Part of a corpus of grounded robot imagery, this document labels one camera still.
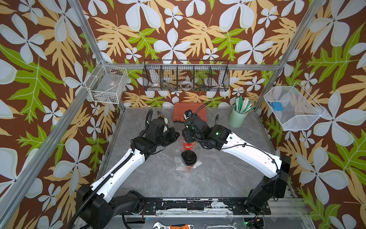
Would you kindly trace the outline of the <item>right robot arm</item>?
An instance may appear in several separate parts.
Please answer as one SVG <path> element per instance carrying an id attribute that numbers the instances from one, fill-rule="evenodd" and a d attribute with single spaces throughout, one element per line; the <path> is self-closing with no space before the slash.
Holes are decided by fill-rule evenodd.
<path id="1" fill-rule="evenodd" d="M 209 127 L 195 113 L 185 116 L 184 125 L 182 134 L 187 143 L 197 142 L 205 149 L 229 153 L 262 172 L 264 177 L 246 199 L 245 205 L 249 210 L 259 210 L 271 198 L 284 197 L 291 165 L 288 156 L 265 152 L 222 125 Z"/>

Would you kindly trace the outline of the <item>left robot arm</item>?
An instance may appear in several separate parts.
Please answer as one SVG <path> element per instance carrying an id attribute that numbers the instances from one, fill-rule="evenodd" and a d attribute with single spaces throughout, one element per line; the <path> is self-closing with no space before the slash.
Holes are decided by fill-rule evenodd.
<path id="1" fill-rule="evenodd" d="M 124 196 L 115 196 L 124 181 L 150 156 L 159 153 L 158 147 L 166 148 L 174 143 L 179 133 L 169 127 L 168 120 L 162 114 L 152 118 L 153 110 L 146 115 L 145 128 L 138 137 L 130 140 L 126 154 L 100 179 L 90 186 L 83 185 L 77 191 L 76 213 L 69 228 L 75 229 L 75 221 L 81 218 L 85 229 L 103 229 L 111 219 L 127 211 L 141 210 L 144 197 L 136 191 Z"/>

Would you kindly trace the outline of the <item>red cup black lid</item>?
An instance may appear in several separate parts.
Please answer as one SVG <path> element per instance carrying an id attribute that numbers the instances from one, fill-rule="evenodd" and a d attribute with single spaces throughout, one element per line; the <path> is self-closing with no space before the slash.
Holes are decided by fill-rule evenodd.
<path id="1" fill-rule="evenodd" d="M 197 162 L 197 154 L 191 150 L 186 150 L 181 154 L 183 162 L 191 170 Z"/>
<path id="2" fill-rule="evenodd" d="M 184 149 L 185 150 L 192 150 L 193 147 L 195 145 L 195 142 L 191 142 L 191 143 L 188 143 L 185 139 L 184 139 Z"/>

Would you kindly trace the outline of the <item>clear plastic carrier bag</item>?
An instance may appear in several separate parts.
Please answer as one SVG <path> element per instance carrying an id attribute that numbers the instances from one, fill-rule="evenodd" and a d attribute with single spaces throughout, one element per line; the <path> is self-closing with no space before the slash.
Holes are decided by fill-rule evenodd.
<path id="1" fill-rule="evenodd" d="M 191 170 L 188 170 L 188 167 L 186 166 L 186 164 L 183 162 L 183 159 L 181 157 L 181 154 L 185 151 L 184 149 L 184 138 L 182 136 L 180 136 L 176 142 L 172 143 L 169 147 L 168 147 L 168 152 L 172 154 L 173 159 L 174 159 L 174 163 L 175 163 L 175 169 L 178 171 L 182 171 L 182 172 L 191 172 L 195 169 L 198 169 L 200 166 L 203 165 L 202 162 L 202 154 L 203 154 L 203 150 L 201 148 L 201 146 L 195 142 L 195 145 L 192 149 L 193 152 L 195 152 L 197 154 L 197 162 L 194 165 L 194 167 Z"/>

